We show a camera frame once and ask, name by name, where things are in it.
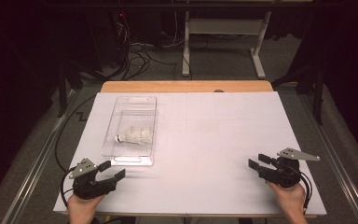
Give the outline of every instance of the white stand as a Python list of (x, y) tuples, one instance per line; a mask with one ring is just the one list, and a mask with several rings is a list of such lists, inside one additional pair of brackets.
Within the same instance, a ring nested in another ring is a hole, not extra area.
[(263, 66), (261, 65), (258, 53), (263, 43), (264, 35), (269, 25), (271, 12), (267, 12), (264, 20), (217, 20), (217, 19), (190, 19), (189, 12), (186, 12), (185, 22), (185, 48), (183, 53), (182, 76), (190, 75), (190, 49), (188, 41), (190, 34), (222, 34), (222, 35), (258, 35), (255, 48), (251, 48), (253, 62), (257, 76), (260, 79), (266, 78)]

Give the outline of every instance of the metal bracket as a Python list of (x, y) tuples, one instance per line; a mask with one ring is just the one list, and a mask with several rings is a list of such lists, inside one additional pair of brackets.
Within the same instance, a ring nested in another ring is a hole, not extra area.
[(320, 161), (321, 158), (319, 156), (312, 156), (302, 151), (298, 151), (287, 147), (285, 150), (282, 150), (277, 153), (278, 156), (284, 157), (291, 160), (304, 160), (304, 161)]
[(72, 172), (72, 174), (69, 175), (69, 178), (74, 179), (81, 175), (88, 174), (89, 172), (94, 171), (96, 169), (98, 169), (97, 165), (95, 165), (88, 158), (84, 158), (80, 163), (77, 164), (77, 167)]

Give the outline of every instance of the power cord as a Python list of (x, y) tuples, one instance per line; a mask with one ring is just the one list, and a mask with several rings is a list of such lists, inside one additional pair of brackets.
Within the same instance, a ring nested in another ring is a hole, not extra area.
[(88, 102), (89, 100), (95, 98), (96, 95), (91, 96), (90, 98), (88, 98), (87, 100), (85, 100), (84, 102), (82, 102), (80, 105), (78, 105), (74, 111), (72, 111), (72, 113), (69, 115), (69, 117), (66, 119), (65, 123), (62, 125), (62, 128), (60, 129), (60, 131), (58, 132), (58, 137), (57, 137), (57, 141), (55, 142), (55, 146), (54, 146), (54, 157), (56, 159), (57, 164), (60, 166), (60, 168), (62, 169), (63, 172), (67, 172), (67, 170), (62, 166), (59, 158), (58, 158), (58, 144), (60, 142), (61, 136), (62, 136), (62, 132), (65, 129), (66, 125), (68, 124), (68, 121), (71, 119), (71, 117), (75, 114), (75, 112), (77, 112), (77, 110), (84, 105), (86, 102)]

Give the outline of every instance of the metal rail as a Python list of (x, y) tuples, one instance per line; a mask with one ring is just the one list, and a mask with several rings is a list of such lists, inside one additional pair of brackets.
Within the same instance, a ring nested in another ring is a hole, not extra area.
[(336, 153), (336, 149), (334, 148), (326, 132), (324, 131), (324, 127), (319, 125), (315, 117), (313, 116), (312, 105), (310, 104), (310, 100), (304, 94), (299, 95), (299, 99), (300, 102), (303, 104), (303, 106), (306, 108), (310, 116), (310, 119), (312, 120), (312, 123), (314, 124), (319, 136), (321, 137), (322, 142), (324, 143), (327, 159), (330, 162), (333, 172), (335, 173), (337, 180), (340, 186), (342, 187), (342, 191), (347, 197), (347, 200), (351, 205), (353, 213), (356, 215), (356, 218), (358, 220), (358, 190), (353, 184), (353, 182), (351, 181), (351, 178), (349, 177), (347, 171), (345, 170), (344, 165), (339, 159), (339, 156)]
[(30, 171), (25, 177), (22, 185), (14, 198), (11, 206), (7, 210), (7, 213), (2, 221), (2, 224), (15, 224), (18, 223), (22, 212), (24, 211), (25, 206), (27, 205), (31, 195), (36, 187), (36, 184), (39, 180), (39, 177), (42, 175), (42, 172), (46, 166), (48, 158), (52, 151), (54, 151), (54, 143), (57, 140), (58, 133), (60, 132), (62, 125), (67, 119), (67, 112), (72, 108), (73, 103), (76, 101), (78, 96), (77, 91), (70, 91), (68, 95), (68, 109), (63, 113), (62, 117), (59, 118), (48, 136), (45, 144), (43, 145), (42, 150), (39, 153), (39, 156), (34, 161)]

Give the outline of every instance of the shuttlecock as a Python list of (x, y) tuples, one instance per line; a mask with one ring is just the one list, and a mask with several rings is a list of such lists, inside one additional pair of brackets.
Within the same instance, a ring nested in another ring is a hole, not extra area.
[(124, 132), (124, 134), (116, 135), (115, 141), (118, 143), (127, 142), (139, 145), (152, 144), (153, 134), (149, 128), (136, 129), (133, 126)]

